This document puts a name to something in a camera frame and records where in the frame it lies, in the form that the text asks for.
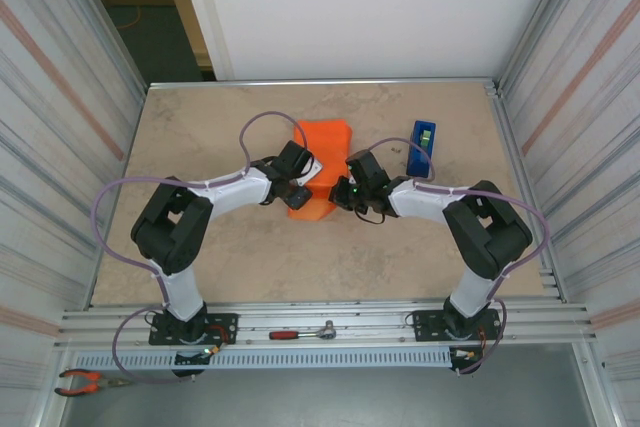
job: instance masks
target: white panel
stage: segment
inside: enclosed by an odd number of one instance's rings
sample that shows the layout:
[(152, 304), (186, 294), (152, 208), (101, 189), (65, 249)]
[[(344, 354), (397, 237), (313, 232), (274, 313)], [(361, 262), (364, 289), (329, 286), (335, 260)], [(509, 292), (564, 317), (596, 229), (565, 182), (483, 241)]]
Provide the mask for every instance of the white panel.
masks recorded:
[[(188, 357), (194, 352), (181, 352)], [(193, 366), (175, 363), (173, 351), (126, 352), (120, 356), (125, 367), (137, 370), (190, 370)], [(209, 359), (208, 364), (198, 365), (201, 369), (317, 369), (353, 367), (451, 367), (449, 347), (370, 347), (318, 349), (286, 348), (223, 350)], [(100, 371), (116, 370), (111, 352), (85, 352), (79, 355), (76, 368)]]
[(493, 76), (538, 0), (193, 1), (230, 80)]

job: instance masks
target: orange object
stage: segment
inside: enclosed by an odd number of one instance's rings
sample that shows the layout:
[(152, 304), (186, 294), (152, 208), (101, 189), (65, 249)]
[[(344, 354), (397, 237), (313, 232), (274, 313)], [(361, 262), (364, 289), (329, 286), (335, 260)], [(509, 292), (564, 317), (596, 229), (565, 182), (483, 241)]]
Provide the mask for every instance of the orange object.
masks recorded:
[[(320, 220), (336, 208), (329, 193), (338, 178), (348, 175), (345, 160), (351, 144), (351, 127), (342, 119), (298, 122), (307, 137), (308, 148), (322, 164), (322, 170), (305, 185), (313, 197), (300, 210), (289, 209), (289, 217), (298, 220)], [(302, 135), (294, 129), (293, 140), (303, 145)]]

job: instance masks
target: beige table surface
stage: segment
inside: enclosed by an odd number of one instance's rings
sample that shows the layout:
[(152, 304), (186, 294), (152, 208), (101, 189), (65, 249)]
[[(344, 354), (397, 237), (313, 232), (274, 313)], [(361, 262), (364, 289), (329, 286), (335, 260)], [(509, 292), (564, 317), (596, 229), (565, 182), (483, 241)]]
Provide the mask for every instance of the beige table surface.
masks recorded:
[[(384, 137), (408, 138), (416, 119), (436, 122), (436, 184), (489, 179), (516, 194), (482, 84), (206, 85), (149, 91), (128, 176), (202, 180), (236, 171), (244, 165), (242, 125), (281, 110), (297, 119), (346, 119), (352, 152)], [(284, 119), (267, 117), (246, 142), (252, 158), (261, 158), (276, 155), (291, 136)], [(406, 145), (385, 144), (375, 154), (391, 177), (404, 174)], [(108, 239), (116, 251), (141, 259), (129, 232), (155, 188), (123, 188)], [(391, 218), (375, 226), (340, 210), (320, 222), (294, 221), (278, 200), (211, 223), (195, 272), (203, 298), (223, 302), (445, 297), (463, 269), (444, 225)], [(524, 266), (500, 292), (541, 295), (538, 269), (538, 262)], [(94, 304), (159, 300), (147, 272), (104, 257)]]

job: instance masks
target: floor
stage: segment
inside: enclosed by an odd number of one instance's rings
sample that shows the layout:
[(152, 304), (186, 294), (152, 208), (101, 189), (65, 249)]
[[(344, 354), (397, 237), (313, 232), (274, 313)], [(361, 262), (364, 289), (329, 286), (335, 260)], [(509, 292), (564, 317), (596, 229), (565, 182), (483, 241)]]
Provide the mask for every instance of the floor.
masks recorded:
[[(416, 119), (437, 124), (436, 184), (473, 185), (490, 179), (517, 195), (511, 169), (480, 83), (415, 83), (305, 86), (202, 86), (151, 89), (127, 176), (175, 175), (209, 179), (239, 169), (237, 136), (265, 110), (298, 119), (344, 118), (353, 128), (351, 151), (374, 141), (410, 135)], [(277, 154), (292, 127), (279, 118), (251, 126), (254, 158)], [(394, 177), (402, 174), (406, 146), (375, 150)], [(119, 198), (110, 245), (140, 259), (129, 233), (155, 190), (127, 185)], [(539, 262), (523, 266), (504, 283), (503, 295), (542, 295)], [(449, 230), (423, 219), (359, 221), (336, 210), (319, 222), (287, 218), (280, 201), (246, 206), (209, 225), (195, 263), (198, 287), (211, 302), (444, 298), (457, 285), (464, 263)], [(105, 256), (94, 304), (160, 300), (148, 272)]]
[(152, 82), (199, 82), (202, 74), (175, 7), (109, 7), (111, 20), (142, 77)]
[(72, 399), (61, 425), (595, 426), (568, 345), (500, 347), (463, 378), (443, 368), (209, 371)]

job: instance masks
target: red pliers handle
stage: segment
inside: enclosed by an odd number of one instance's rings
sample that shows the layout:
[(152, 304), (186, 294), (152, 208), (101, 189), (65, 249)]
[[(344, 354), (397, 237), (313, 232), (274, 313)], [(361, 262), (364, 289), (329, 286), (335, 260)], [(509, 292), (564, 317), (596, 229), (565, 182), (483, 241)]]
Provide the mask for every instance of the red pliers handle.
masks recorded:
[(85, 369), (72, 369), (62, 372), (58, 377), (84, 377), (89, 381), (87, 385), (79, 389), (54, 389), (54, 392), (62, 397), (80, 397), (87, 394), (95, 394), (105, 387), (122, 387), (131, 382), (124, 379), (105, 379), (100, 372), (92, 372)]

